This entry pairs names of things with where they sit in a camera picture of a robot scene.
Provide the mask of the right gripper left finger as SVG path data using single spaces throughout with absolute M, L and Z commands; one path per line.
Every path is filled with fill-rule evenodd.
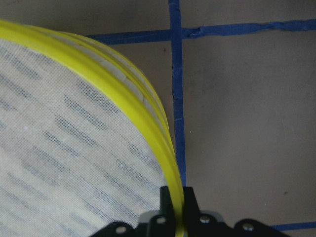
M 159 227 L 162 228 L 163 237 L 174 236 L 174 209 L 168 186 L 160 188 Z

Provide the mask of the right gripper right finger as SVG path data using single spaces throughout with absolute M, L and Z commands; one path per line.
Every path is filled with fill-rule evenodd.
M 183 223 L 188 237 L 196 237 L 200 210 L 192 187 L 184 187 Z

